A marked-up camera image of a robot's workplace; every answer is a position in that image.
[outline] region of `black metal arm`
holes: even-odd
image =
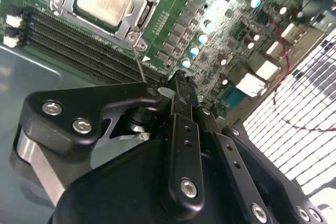
[[[12,165],[44,187],[56,206],[52,224],[326,223],[246,134],[219,130],[196,88],[178,71],[159,90],[131,83],[34,93]],[[140,134],[150,137],[91,169],[97,142]]]

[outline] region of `motherboard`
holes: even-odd
[[[162,85],[183,69],[235,121],[336,26],[319,0],[0,0],[0,36],[96,84]]]

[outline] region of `cable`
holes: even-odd
[[[287,67],[287,71],[286,74],[281,78],[281,80],[276,84],[275,89],[274,89],[274,96],[273,96],[273,105],[274,105],[274,111],[277,113],[277,115],[279,115],[279,112],[277,112],[277,95],[278,95],[278,89],[280,88],[281,84],[284,82],[284,80],[289,76],[290,71],[291,71],[291,65],[289,62],[289,57],[288,57],[288,50],[287,47],[283,44],[283,38],[282,38],[282,31],[280,30],[279,26],[271,20],[272,25],[276,28],[276,30],[278,30],[279,32],[279,42],[282,45],[282,48],[284,50],[283,56],[285,58],[286,61],[286,67]],[[290,126],[292,126],[294,129],[297,130],[307,130],[309,132],[336,132],[336,127],[332,127],[326,130],[323,130],[321,128],[318,127],[314,127],[311,129],[306,128],[305,126],[296,126],[290,123],[289,120],[285,120],[284,118],[281,118],[286,124],[289,124]]]

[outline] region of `red wire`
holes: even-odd
[[[282,38],[282,31],[279,29],[279,26],[275,22],[271,21],[271,23],[279,31],[279,42],[282,45],[282,48],[284,49],[283,56],[284,56],[284,58],[286,60],[286,65],[287,65],[286,74],[284,75],[284,77],[281,78],[281,80],[277,83],[277,85],[275,86],[275,89],[274,89],[273,105],[274,105],[274,109],[276,110],[276,105],[277,105],[276,97],[278,95],[278,89],[280,88],[280,86],[283,83],[283,81],[289,76],[290,70],[291,70],[291,65],[289,63],[288,50],[287,50],[286,46],[283,44],[284,41],[283,41],[283,38]],[[293,128],[298,129],[298,130],[307,130],[307,131],[310,131],[310,132],[313,132],[313,131],[316,131],[316,132],[333,132],[333,131],[336,131],[336,127],[332,127],[332,128],[326,129],[326,130],[322,130],[322,129],[318,128],[318,127],[315,127],[315,128],[312,128],[312,129],[308,129],[308,128],[304,127],[304,126],[300,127],[300,126],[293,125],[293,124],[291,124],[289,122],[289,120],[285,120],[285,119],[283,119],[283,120],[287,124],[291,125]]]

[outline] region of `metal rod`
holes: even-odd
[[[133,47],[133,53],[134,53],[134,57],[135,57],[135,60],[138,64],[138,67],[139,67],[139,71],[140,71],[140,74],[141,74],[141,78],[143,80],[143,82],[147,82],[146,80],[146,77],[143,73],[143,69],[142,69],[142,66],[141,66],[141,63],[140,63],[140,60],[139,60],[139,55],[138,55],[138,52],[136,51],[136,49]]]

